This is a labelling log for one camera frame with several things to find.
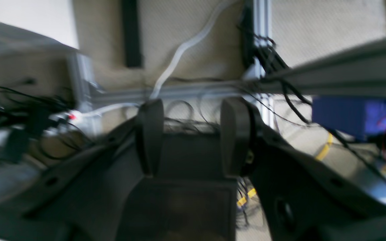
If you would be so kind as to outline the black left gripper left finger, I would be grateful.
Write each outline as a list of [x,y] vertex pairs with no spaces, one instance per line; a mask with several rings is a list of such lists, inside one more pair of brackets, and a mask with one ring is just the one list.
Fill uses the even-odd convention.
[[164,106],[152,99],[140,106],[136,116],[136,149],[141,169],[153,177],[159,168],[164,130]]

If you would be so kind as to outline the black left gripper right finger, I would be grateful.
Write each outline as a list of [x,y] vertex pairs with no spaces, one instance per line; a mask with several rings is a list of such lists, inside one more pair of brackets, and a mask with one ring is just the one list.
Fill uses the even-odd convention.
[[226,177],[238,177],[245,166],[252,138],[250,103],[242,97],[225,98],[221,103],[219,123],[223,173]]

